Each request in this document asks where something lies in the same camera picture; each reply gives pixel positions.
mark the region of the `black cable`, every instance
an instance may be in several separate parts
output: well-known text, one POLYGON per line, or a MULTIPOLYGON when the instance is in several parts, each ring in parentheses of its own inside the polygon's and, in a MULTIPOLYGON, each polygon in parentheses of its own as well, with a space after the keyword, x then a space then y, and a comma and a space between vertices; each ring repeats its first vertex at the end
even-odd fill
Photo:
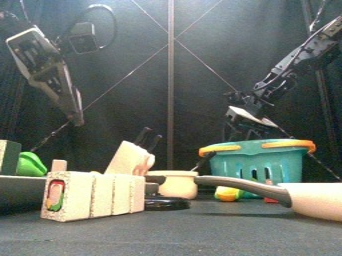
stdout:
POLYGON ((69 26, 69 28, 66 29, 66 31, 62 33, 61 36, 58 36, 55 42, 57 44, 59 44, 61 42, 63 42, 65 40, 65 37, 70 34, 74 26, 77 25, 77 23, 82 20, 82 18, 85 17, 85 15, 87 13, 90 13, 91 11, 97 10, 97 9, 103 9, 106 10, 110 15, 111 15, 111 18, 113 18, 113 24, 114 24, 114 33, 113 33, 113 37, 111 37, 111 40, 110 42, 101 46, 99 49, 103 50, 105 48, 107 48, 113 43, 114 43, 114 40, 117 38, 117 31, 118 31, 118 22, 117 22, 117 18, 115 18, 115 15, 114 15, 114 12, 113 12, 113 9, 110 6, 107 5, 103 5, 103 4, 93 4, 89 6, 89 8, 79 14, 79 16, 75 18, 74 22, 71 23, 71 25, 69 26))

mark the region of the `black backdrop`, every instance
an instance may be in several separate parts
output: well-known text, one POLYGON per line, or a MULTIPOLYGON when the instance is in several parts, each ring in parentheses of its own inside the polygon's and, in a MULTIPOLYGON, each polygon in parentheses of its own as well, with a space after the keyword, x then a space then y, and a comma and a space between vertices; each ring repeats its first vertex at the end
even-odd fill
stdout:
MULTIPOLYGON (((224 93, 252 89, 308 38, 301 1, 175 0, 174 73, 169 74, 170 2, 24 1, 31 20, 51 39, 90 4, 111 6, 118 20, 118 37, 109 49, 67 56, 85 107, 99 99, 85 111, 86 125, 69 126, 37 151, 47 166, 53 159, 66 159, 73 170, 103 171, 122 140, 133 141, 142 128, 149 126, 165 137, 154 152, 154 169, 166 169, 171 75, 173 168, 191 169, 199 160, 198 149, 222 142, 229 108, 224 93)), ((314 13, 320 2, 310 1, 314 13)), ((8 6, 20 16, 16 4, 12 2, 8 6)), ((332 1, 325 22, 336 18, 338 10, 342 10, 341 3, 332 1)), ((105 44, 114 31, 109 16, 98 11, 87 18, 95 23, 105 44)), ((20 142, 23 150, 30 150, 66 119, 46 95, 20 80, 3 41, 4 38, 0 52, 2 138, 20 142)), ((340 70, 337 62, 329 71, 330 91, 336 97, 329 105, 337 110, 340 70)), ((297 138, 316 142, 317 156, 341 173, 341 159, 330 153, 337 140, 332 141, 328 135, 314 75, 301 79, 300 85, 280 101, 270 117, 297 138)), ((336 130, 340 116, 334 111, 336 130)), ((209 166, 201 172, 210 173, 209 166)), ((309 159, 305 159, 304 179, 334 180, 309 159)))

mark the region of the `white bowl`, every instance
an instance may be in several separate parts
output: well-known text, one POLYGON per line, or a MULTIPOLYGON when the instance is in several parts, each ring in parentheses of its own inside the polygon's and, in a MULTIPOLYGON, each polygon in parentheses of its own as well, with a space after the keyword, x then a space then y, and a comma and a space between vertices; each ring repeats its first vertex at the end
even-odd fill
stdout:
POLYGON ((166 176, 166 182, 159 185, 159 194, 169 197, 182 197, 194 199, 198 195, 198 185, 194 182, 194 177, 198 172, 181 170, 150 171, 149 175, 166 176))

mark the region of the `toy frying pan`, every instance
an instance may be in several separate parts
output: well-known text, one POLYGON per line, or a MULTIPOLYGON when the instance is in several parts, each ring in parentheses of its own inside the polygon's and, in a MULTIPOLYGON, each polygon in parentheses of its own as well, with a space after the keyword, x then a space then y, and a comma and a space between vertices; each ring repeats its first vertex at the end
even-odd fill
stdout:
POLYGON ((280 183, 274 186, 221 176, 198 176, 195 183, 244 189, 278 200, 300 214, 342 221, 342 183, 280 183))

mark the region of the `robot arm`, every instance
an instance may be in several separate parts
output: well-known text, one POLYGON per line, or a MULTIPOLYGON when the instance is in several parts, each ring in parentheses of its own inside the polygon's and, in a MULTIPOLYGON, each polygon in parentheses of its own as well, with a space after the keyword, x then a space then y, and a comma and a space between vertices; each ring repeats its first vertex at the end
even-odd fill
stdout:
POLYGON ((0 30, 11 35, 7 46, 30 85, 47 94, 75 126, 83 125, 81 93, 58 48, 37 26, 4 10, 0 10, 0 30))
POLYGON ((342 16, 338 16, 322 27, 306 42, 276 65, 264 81, 253 88, 246 100, 246 110, 261 116, 265 105, 273 105, 296 86, 298 75, 326 66, 340 55, 340 39, 342 36, 342 16))
POLYGON ((274 106, 288 91, 297 85, 298 75, 326 66, 340 55, 342 37, 342 16, 326 24, 292 51, 272 69, 266 78, 258 82, 250 94, 228 93, 229 102, 244 105, 230 106, 226 113, 230 140, 250 140, 281 136, 285 131, 264 117, 266 106, 274 106))

